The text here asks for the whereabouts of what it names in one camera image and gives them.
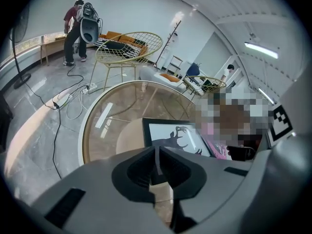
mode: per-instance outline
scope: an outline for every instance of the extension cord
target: extension cord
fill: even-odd
[[[98,86],[95,83],[90,83],[89,90],[87,88],[84,88],[82,93],[84,95],[86,95],[87,93],[92,92],[92,91],[96,90],[97,88],[98,88]]]
[[[59,107],[65,106],[64,103],[67,103],[67,101],[69,101],[72,97],[73,97],[73,96],[70,95],[70,94],[65,94],[60,100],[58,100],[57,105],[58,105]]]

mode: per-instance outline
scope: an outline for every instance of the orange cushion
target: orange cushion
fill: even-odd
[[[121,36],[118,41],[123,43],[133,43],[135,42],[135,39],[129,36]]]
[[[107,38],[107,39],[112,39],[112,38],[114,38],[114,37],[116,37],[116,36],[119,36],[119,35],[121,35],[121,33],[113,32],[113,31],[108,31],[107,34],[106,34],[106,38]]]
[[[147,47],[143,46],[141,51],[140,51],[140,53],[139,53],[139,56],[142,56],[142,55],[146,54],[146,52],[147,52]]]
[[[169,81],[172,81],[172,82],[180,81],[177,77],[171,76],[169,74],[161,74],[161,76],[167,78]]]

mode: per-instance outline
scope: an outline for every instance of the power strip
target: power strip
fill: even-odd
[[[84,95],[86,95],[88,92],[90,93],[90,92],[96,90],[97,88],[98,88],[98,86],[96,86],[95,83],[90,83],[89,90],[88,90],[87,88],[84,88],[83,91],[82,91],[82,93],[83,93]]]

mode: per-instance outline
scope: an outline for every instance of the black pants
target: black pants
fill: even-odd
[[[64,52],[65,58],[67,62],[73,62],[73,45],[75,41],[80,37],[80,25],[73,27],[72,30],[68,33],[65,43],[64,43]],[[79,43],[79,56],[80,57],[87,57],[87,44],[86,42],[80,37]]]

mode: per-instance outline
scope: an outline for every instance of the pink object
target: pink object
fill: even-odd
[[[201,136],[206,142],[209,150],[218,159],[227,159],[226,156],[226,145],[217,143],[213,140],[214,136],[214,124],[213,123],[202,123],[201,124]]]

